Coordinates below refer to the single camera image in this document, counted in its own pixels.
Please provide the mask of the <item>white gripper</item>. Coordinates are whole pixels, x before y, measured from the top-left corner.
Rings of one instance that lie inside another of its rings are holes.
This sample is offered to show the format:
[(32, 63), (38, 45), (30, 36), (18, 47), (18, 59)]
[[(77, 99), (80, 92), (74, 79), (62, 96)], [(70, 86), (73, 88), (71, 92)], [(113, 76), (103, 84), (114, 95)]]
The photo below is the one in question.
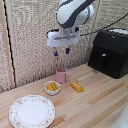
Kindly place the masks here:
[[(59, 47), (72, 45), (79, 42), (80, 29), (78, 27), (71, 29), (53, 29), (47, 32), (47, 46)], [(71, 48), (66, 48), (66, 54), (70, 54)], [(58, 56), (57, 48), (54, 48), (54, 57)]]

